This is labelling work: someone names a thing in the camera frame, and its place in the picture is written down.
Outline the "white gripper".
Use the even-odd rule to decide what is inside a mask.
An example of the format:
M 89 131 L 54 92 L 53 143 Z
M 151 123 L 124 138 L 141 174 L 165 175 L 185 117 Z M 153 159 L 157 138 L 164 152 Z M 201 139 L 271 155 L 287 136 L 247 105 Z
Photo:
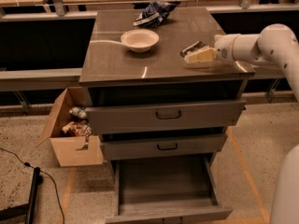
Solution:
M 203 48 L 188 53 L 184 57 L 186 63 L 208 63 L 217 58 L 223 62 L 232 62 L 234 58 L 233 47 L 239 34 L 215 35 L 214 48 Z

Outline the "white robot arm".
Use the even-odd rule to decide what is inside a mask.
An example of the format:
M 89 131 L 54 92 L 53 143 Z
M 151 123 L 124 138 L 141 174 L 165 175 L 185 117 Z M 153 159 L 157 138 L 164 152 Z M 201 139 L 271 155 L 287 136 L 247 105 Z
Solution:
M 215 35 L 214 45 L 198 41 L 181 52 L 186 63 L 243 61 L 273 63 L 299 100 L 299 42 L 291 28 L 276 23 L 258 34 Z M 270 224 L 299 224 L 299 146 L 285 156 L 280 167 L 271 208 Z

